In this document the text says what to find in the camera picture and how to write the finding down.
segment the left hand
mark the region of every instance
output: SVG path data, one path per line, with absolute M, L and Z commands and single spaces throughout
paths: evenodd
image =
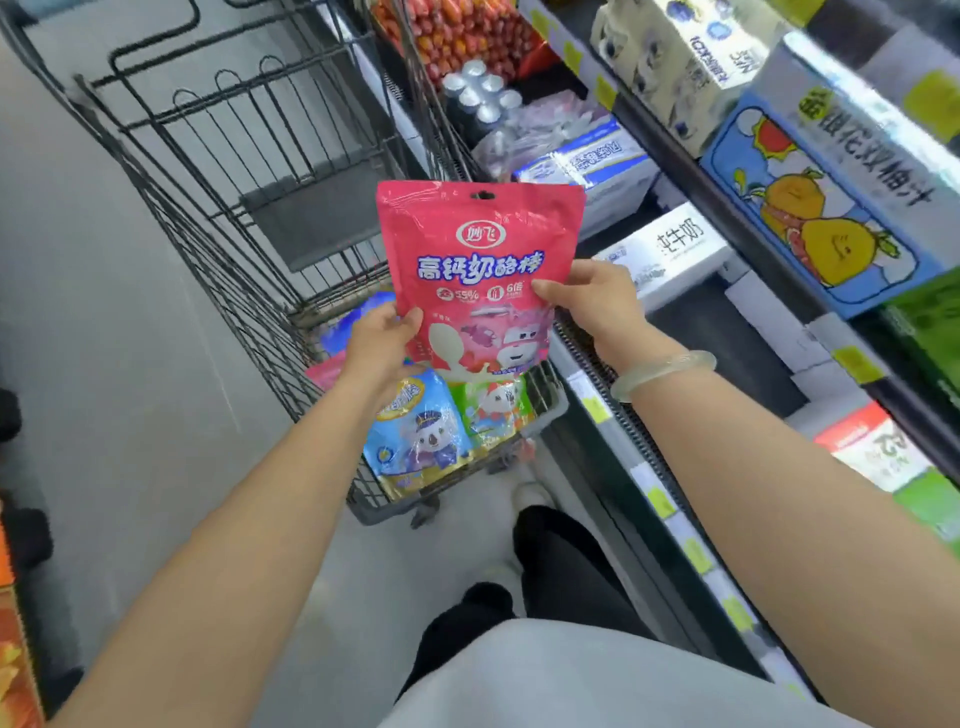
M 423 311 L 419 308 L 411 308 L 401 319 L 393 303 L 384 303 L 353 325 L 340 379 L 370 392 L 374 412 L 394 400 L 396 384 L 401 379 L 423 371 L 421 366 L 403 365 L 407 342 L 422 323 Z

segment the forearm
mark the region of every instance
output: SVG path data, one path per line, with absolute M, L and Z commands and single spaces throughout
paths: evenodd
M 58 725 L 245 724 L 320 570 L 375 406 L 339 382 L 193 532 Z
M 684 351 L 652 327 L 614 367 Z M 946 724 L 960 706 L 960 566 L 887 494 L 715 373 L 641 385 L 633 405 L 710 538 L 839 710 Z

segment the black pants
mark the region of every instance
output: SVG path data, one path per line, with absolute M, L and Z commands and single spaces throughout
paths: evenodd
M 654 639 L 636 615 L 596 540 L 567 514 L 534 505 L 514 526 L 514 552 L 523 566 L 527 616 L 606 627 Z M 413 671 L 400 694 L 497 624 L 516 615 L 499 584 L 474 584 L 461 602 L 423 632 Z

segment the metal wire basket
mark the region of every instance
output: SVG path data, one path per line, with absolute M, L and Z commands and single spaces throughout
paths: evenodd
M 84 5 L 76 13 L 107 9 L 81 0 L 61 4 Z M 303 375 L 326 356 L 311 344 L 310 331 L 389 284 L 376 184 L 469 179 L 462 144 L 416 54 L 404 54 L 414 59 L 402 80 L 412 93 L 404 94 L 353 6 L 140 0 L 122 12 L 147 6 L 169 16 L 168 25 L 114 47 L 97 78 L 52 73 L 32 42 L 37 18 L 15 4 L 0 4 L 0 30 L 117 160 L 296 421 L 322 395 Z M 91 17 L 86 26 L 105 33 L 124 27 L 116 7 L 109 12 L 104 23 Z M 549 363 L 529 373 L 527 385 L 539 417 L 523 434 L 566 407 Z M 515 448 L 520 437 L 491 457 Z M 361 462 L 348 503 L 361 522 L 380 522 L 484 464 L 474 461 L 391 502 Z

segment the white shirt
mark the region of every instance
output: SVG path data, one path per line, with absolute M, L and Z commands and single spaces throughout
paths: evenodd
M 381 728 L 864 728 L 739 670 L 622 632 L 510 619 L 427 675 Z

